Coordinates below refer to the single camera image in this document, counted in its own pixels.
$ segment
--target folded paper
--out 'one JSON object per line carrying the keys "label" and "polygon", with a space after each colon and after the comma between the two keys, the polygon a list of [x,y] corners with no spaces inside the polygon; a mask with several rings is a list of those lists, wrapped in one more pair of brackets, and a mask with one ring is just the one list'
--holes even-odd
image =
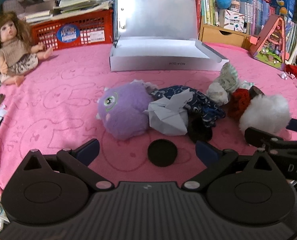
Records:
{"label": "folded paper", "polygon": [[183,107],[192,100],[194,92],[189,89],[173,95],[170,99],[163,97],[149,103],[150,127],[168,136],[185,135],[187,133],[188,116]]}

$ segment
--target wooden drawer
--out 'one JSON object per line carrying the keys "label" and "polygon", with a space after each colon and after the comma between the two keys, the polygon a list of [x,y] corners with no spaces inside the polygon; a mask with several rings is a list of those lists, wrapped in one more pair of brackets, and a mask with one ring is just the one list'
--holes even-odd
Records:
{"label": "wooden drawer", "polygon": [[202,42],[224,43],[242,48],[244,36],[204,27]]}

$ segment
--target red knitted fabric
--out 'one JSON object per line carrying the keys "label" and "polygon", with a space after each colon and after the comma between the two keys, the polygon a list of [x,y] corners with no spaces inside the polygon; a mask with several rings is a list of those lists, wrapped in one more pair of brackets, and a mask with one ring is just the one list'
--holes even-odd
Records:
{"label": "red knitted fabric", "polygon": [[287,64],[285,66],[285,72],[293,74],[297,78],[297,66]]}
{"label": "red knitted fabric", "polygon": [[246,108],[250,105],[250,94],[247,89],[238,88],[229,103],[227,115],[239,121]]}

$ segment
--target blue patterned cloth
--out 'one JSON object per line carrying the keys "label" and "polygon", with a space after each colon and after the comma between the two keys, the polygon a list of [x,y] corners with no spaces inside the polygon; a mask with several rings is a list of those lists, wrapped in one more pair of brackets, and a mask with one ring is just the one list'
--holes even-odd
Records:
{"label": "blue patterned cloth", "polygon": [[151,95],[157,100],[163,97],[170,99],[173,95],[179,94],[187,89],[194,92],[194,94],[192,100],[188,101],[184,108],[187,109],[189,113],[201,114],[206,127],[215,127],[215,121],[219,118],[224,118],[225,112],[202,92],[179,85],[155,90],[151,92]]}

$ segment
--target sticker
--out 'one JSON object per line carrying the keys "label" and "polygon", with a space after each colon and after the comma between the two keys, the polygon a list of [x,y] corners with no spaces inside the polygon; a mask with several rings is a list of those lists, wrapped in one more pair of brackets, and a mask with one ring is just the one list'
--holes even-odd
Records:
{"label": "sticker", "polygon": [[61,42],[69,43],[75,41],[80,36],[77,26],[68,24],[64,25],[57,31],[57,39]]}
{"label": "sticker", "polygon": [[89,43],[91,43],[91,42],[100,42],[100,41],[105,41],[105,33],[104,33],[104,30],[102,30],[102,31],[94,31],[94,32],[90,32],[90,40],[89,40]]}

